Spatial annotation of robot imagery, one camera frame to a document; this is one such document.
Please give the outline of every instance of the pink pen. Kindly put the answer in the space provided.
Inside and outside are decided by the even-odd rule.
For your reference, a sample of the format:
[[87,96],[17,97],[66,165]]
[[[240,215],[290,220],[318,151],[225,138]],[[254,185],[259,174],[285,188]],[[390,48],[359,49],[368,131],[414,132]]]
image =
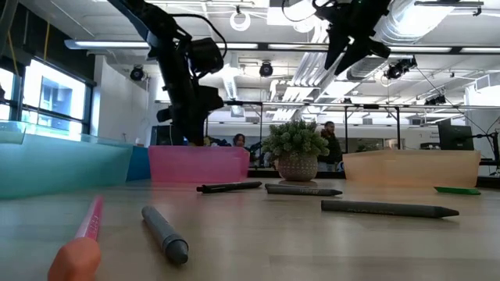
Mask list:
[[93,281],[101,262],[97,243],[103,200],[96,196],[75,239],[62,246],[48,270],[48,281]]

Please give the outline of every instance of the green paper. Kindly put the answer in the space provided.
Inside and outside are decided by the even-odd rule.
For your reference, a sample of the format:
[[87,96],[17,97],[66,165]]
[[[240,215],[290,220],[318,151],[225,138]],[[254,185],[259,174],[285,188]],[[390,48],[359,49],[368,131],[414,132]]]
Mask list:
[[454,188],[454,187],[434,187],[437,192],[452,193],[452,194],[465,194],[465,195],[479,195],[481,192],[476,188]]

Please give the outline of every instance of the black monitor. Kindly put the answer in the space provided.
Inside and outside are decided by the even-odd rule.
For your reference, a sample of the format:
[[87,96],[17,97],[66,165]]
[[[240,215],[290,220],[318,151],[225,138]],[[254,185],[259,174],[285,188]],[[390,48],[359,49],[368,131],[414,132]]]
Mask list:
[[470,126],[438,125],[441,150],[474,150]]

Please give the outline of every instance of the wooden table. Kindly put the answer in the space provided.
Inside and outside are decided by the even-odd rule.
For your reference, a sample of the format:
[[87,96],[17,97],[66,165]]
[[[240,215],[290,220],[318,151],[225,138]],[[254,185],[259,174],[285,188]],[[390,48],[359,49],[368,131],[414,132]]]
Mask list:
[[[500,279],[498,191],[463,196],[316,182],[343,190],[341,197],[348,200],[442,205],[461,215],[417,219],[321,212],[324,197],[268,195],[264,189],[202,195],[148,182],[0,201],[0,280],[44,280],[98,192],[105,207],[97,280]],[[188,241],[186,265],[176,268],[161,255],[142,222],[145,205],[156,206]]]

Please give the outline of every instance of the gray marker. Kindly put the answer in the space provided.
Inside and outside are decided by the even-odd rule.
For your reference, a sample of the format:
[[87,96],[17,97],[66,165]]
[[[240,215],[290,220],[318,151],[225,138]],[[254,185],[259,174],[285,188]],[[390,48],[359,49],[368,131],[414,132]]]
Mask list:
[[286,194],[286,195],[311,195],[311,196],[335,196],[342,194],[342,191],[320,188],[303,187],[269,187],[266,185],[268,194]]
[[188,261],[188,243],[152,206],[142,209],[142,217],[158,241],[165,256],[174,264],[182,265]]
[[322,211],[354,212],[378,215],[403,215],[421,218],[440,219],[459,215],[456,210],[438,206],[391,204],[356,201],[321,201]]

